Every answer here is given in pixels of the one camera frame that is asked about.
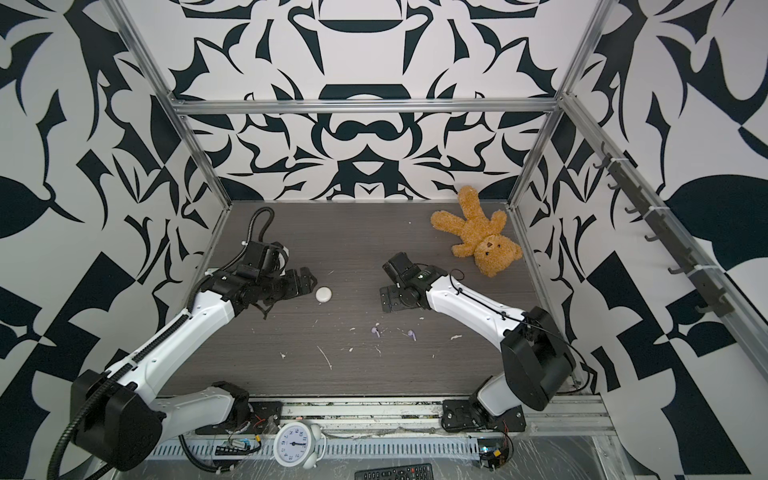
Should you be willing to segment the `white earbud charging case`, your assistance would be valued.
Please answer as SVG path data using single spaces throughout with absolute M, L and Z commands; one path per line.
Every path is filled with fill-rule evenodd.
M 315 292 L 315 298 L 321 304 L 329 302 L 332 299 L 332 296 L 332 290 L 326 286 L 318 288 Z

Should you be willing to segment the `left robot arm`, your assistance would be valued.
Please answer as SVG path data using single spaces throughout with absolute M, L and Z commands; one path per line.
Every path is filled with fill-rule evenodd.
M 266 220 L 256 230 L 253 224 L 260 217 Z M 317 280 L 311 271 L 289 268 L 287 248 L 265 242 L 274 219 L 273 208 L 258 208 L 241 250 L 198 280 L 166 326 L 103 372 L 88 370 L 73 382 L 70 421 L 54 447 L 47 478 L 59 478 L 71 445 L 102 461 L 92 475 L 99 479 L 112 469 L 133 469 L 171 437 L 182 439 L 211 425 L 235 433 L 251 426 L 250 395 L 230 382 L 170 399 L 159 394 L 193 353 L 244 310 L 253 307 L 267 316 L 277 303 L 314 291 Z

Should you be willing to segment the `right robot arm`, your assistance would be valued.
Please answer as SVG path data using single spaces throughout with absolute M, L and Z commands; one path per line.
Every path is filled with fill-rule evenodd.
M 383 270 L 391 284 L 380 289 L 382 310 L 430 310 L 446 315 L 498 349 L 503 372 L 491 376 L 466 400 L 445 400 L 441 428 L 521 432 L 523 409 L 544 411 L 558 396 L 581 358 L 562 336 L 549 312 L 504 305 L 434 265 L 412 262 L 406 253 L 391 257 Z

